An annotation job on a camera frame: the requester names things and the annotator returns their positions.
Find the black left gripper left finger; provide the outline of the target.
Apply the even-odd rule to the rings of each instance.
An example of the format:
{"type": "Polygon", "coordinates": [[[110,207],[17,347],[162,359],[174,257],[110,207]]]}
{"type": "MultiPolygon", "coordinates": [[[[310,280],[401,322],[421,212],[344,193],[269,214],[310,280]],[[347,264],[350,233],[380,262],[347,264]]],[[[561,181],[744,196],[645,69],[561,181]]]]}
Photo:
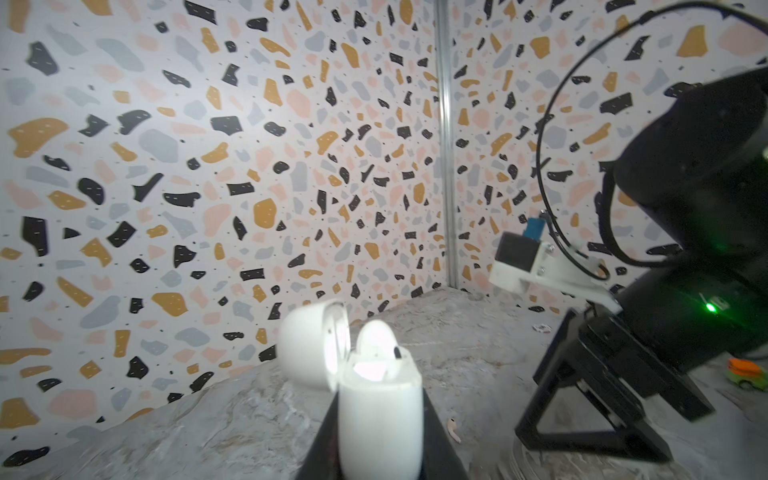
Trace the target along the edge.
{"type": "Polygon", "coordinates": [[[295,476],[296,480],[340,480],[338,444],[338,397],[336,394],[295,476]]]}

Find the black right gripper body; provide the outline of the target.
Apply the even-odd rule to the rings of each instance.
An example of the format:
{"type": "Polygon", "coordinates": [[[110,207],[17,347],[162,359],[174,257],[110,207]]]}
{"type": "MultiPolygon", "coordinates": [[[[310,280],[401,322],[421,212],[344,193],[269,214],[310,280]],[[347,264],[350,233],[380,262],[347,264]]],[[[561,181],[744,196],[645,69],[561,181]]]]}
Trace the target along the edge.
{"type": "Polygon", "coordinates": [[[563,386],[576,387],[606,417],[645,416],[641,399],[659,395],[695,421],[714,406],[685,372],[664,362],[603,308],[570,309],[563,318],[563,386]]]}

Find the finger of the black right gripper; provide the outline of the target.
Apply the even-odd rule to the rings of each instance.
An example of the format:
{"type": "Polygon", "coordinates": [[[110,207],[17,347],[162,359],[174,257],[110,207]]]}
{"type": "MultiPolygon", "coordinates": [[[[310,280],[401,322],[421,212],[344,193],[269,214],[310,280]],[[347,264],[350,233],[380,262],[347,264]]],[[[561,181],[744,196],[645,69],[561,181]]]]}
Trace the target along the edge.
{"type": "Polygon", "coordinates": [[[582,312],[564,316],[534,374],[537,388],[515,433],[533,451],[575,452],[663,463],[672,459],[667,443],[645,421],[635,396],[580,334],[582,312]],[[607,431],[542,433],[538,425],[561,389],[575,387],[605,418],[607,431]]]}

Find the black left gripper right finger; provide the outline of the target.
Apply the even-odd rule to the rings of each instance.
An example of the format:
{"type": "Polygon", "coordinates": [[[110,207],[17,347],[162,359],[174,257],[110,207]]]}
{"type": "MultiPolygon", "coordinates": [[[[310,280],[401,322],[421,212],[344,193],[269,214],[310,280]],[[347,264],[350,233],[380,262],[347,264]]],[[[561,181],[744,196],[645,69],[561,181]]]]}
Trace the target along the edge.
{"type": "Polygon", "coordinates": [[[437,411],[423,390],[424,443],[419,478],[425,480],[468,480],[467,471],[451,444],[437,411]]]}

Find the white earbud charging case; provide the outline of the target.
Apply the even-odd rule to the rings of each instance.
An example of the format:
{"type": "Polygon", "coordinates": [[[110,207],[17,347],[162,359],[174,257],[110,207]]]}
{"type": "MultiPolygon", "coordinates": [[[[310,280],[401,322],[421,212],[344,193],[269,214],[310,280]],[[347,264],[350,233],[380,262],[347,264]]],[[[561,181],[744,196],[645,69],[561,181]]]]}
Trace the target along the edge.
{"type": "Polygon", "coordinates": [[[338,394],[338,444],[347,479],[416,479],[422,468],[422,376],[399,343],[400,359],[356,352],[347,309],[328,300],[293,310],[278,329],[277,361],[303,387],[338,394]]]}

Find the white earbud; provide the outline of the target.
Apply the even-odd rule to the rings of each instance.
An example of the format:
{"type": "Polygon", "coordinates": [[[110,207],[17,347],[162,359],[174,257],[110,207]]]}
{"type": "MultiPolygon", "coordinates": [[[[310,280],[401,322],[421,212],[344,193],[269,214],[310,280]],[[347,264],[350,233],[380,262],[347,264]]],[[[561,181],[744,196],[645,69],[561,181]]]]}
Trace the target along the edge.
{"type": "Polygon", "coordinates": [[[389,360],[402,357],[398,341],[388,324],[371,320],[360,330],[356,352],[366,359],[389,360]]]}

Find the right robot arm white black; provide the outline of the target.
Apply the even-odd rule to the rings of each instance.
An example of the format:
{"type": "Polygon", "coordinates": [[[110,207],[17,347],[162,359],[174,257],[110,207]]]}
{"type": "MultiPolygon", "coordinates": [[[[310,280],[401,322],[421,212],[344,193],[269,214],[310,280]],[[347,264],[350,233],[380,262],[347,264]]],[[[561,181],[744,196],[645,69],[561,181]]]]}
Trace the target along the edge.
{"type": "Polygon", "coordinates": [[[679,246],[615,295],[566,313],[515,432],[533,451],[672,458],[643,401],[695,421],[713,406],[690,372],[767,340],[767,71],[683,91],[606,171],[599,230],[616,190],[679,246]]]}

